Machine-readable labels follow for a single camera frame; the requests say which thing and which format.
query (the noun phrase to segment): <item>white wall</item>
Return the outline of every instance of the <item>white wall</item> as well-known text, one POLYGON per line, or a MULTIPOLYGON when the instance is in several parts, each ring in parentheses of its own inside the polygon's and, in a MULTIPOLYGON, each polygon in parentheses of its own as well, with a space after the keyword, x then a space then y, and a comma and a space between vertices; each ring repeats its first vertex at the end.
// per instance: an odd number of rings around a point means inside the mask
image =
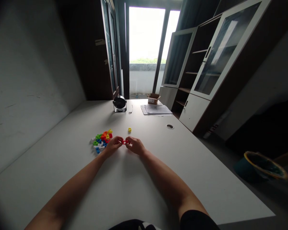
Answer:
POLYGON ((0 172, 85 100, 52 0, 0 12, 0 172))
MULTIPOLYGON (((155 71, 130 71, 130 86, 129 94, 130 95, 146 95, 152 93, 154 80, 155 80, 155 71)), ((159 94, 160 87, 162 84, 164 70, 159 72, 156 94, 159 94)))
POLYGON ((252 115, 287 99, 288 31, 230 105, 230 115, 215 133, 227 140, 252 115))

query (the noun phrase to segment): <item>paper stack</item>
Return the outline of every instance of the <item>paper stack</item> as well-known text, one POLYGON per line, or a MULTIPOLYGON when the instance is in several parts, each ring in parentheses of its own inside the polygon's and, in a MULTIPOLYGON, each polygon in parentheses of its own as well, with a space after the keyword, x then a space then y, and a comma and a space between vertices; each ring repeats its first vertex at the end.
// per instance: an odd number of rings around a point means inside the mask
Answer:
POLYGON ((171 116, 172 112, 165 105, 141 105, 141 109, 144 115, 154 116, 171 116))

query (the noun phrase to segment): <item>balcony railing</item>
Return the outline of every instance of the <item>balcony railing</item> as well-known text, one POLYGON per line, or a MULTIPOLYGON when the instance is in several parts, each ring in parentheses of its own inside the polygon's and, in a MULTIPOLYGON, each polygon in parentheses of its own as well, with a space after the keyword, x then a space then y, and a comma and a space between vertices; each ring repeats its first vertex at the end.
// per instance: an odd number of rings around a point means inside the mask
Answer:
MULTIPOLYGON (((157 64, 129 64, 130 95, 147 95, 152 92, 157 64)), ((156 93, 159 93, 165 64, 160 65, 156 93)))

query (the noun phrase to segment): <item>white desk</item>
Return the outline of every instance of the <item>white desk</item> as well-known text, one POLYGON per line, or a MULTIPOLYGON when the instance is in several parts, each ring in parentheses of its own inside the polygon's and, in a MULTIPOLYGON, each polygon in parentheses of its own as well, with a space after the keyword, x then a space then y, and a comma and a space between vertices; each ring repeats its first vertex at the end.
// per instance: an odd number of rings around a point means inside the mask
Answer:
MULTIPOLYGON (((201 200, 217 224, 273 216, 174 116, 144 116, 129 100, 132 114, 114 113, 112 101, 84 102, 0 174, 0 211, 7 229, 23 229, 56 191, 87 165, 91 138, 110 128, 131 135, 171 167, 201 200), (167 129, 166 124, 174 126, 167 129)), ((128 219, 173 229, 178 218, 167 205, 142 162, 122 146, 97 174, 68 229, 108 229, 128 219)))

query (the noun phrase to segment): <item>tree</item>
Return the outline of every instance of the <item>tree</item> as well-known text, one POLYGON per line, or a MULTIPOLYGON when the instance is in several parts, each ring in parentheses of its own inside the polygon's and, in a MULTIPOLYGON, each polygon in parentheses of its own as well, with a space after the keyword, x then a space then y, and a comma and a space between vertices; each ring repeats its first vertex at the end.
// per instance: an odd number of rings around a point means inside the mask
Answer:
MULTIPOLYGON (((156 64, 157 63, 157 58, 151 59, 151 58, 139 58, 133 61, 130 61, 129 63, 153 63, 156 64)), ((161 59, 161 63, 164 64, 166 63, 166 59, 161 59)))

